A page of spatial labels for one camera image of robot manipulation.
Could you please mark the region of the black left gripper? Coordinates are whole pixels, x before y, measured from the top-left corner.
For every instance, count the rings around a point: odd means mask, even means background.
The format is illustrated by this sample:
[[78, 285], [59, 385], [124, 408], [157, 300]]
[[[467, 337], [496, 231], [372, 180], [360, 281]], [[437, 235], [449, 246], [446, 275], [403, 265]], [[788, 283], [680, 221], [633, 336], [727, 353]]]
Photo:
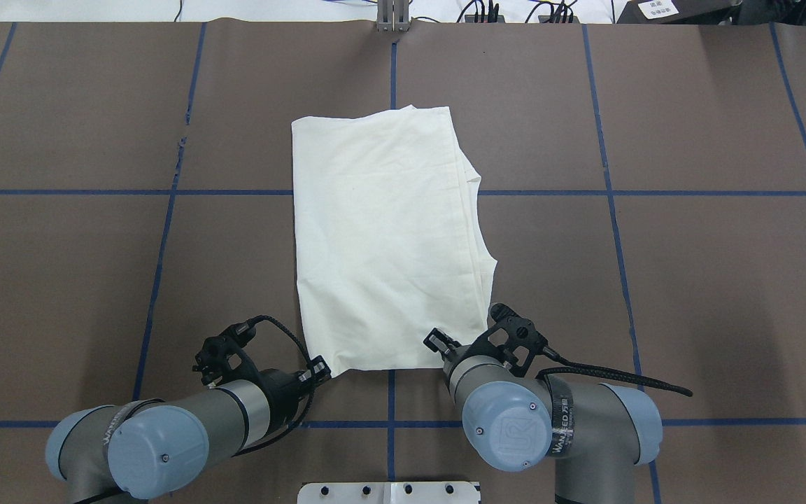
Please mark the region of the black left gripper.
[[294, 419], [300, 402], [311, 391], [311, 385], [323, 385], [332, 371], [322, 356], [310, 358], [304, 370], [294, 373], [266, 369], [260, 373], [260, 388], [265, 393], [271, 412], [271, 425], [288, 425]]

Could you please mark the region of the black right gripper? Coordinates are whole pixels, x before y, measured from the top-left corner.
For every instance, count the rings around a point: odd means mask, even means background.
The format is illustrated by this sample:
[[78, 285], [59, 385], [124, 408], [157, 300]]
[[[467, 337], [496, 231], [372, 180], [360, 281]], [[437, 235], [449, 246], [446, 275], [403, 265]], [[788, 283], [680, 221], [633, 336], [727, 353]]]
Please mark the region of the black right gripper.
[[444, 371], [463, 371], [479, 365], [495, 364], [495, 345], [490, 342], [475, 341], [463, 345], [446, 335], [438, 328], [432, 329], [423, 339], [423, 344], [432, 352], [441, 355]]

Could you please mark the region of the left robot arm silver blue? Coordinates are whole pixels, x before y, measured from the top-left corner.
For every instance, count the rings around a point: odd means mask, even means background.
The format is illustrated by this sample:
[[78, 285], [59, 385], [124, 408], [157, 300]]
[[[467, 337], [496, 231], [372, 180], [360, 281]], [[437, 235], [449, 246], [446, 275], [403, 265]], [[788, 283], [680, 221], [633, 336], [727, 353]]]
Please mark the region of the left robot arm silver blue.
[[294, 424], [301, 401], [330, 375], [317, 356], [294, 373], [238, 371], [181, 400], [82, 409], [55, 425], [45, 463], [67, 484], [70, 502], [153, 500], [278, 438]]

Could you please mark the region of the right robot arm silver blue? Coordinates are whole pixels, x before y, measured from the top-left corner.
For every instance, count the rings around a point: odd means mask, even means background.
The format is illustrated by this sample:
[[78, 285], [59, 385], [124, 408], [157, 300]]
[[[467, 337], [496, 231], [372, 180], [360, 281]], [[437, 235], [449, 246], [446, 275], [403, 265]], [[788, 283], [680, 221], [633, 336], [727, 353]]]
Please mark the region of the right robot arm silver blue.
[[493, 468], [527, 471], [556, 463], [556, 503], [632, 503], [634, 469], [658, 457], [663, 420], [655, 402], [635, 387], [609, 382], [572, 384], [563, 369], [527, 377], [528, 360], [556, 359], [531, 323], [496, 323], [471, 344], [439, 329], [423, 343], [444, 362], [448, 392], [464, 434]]

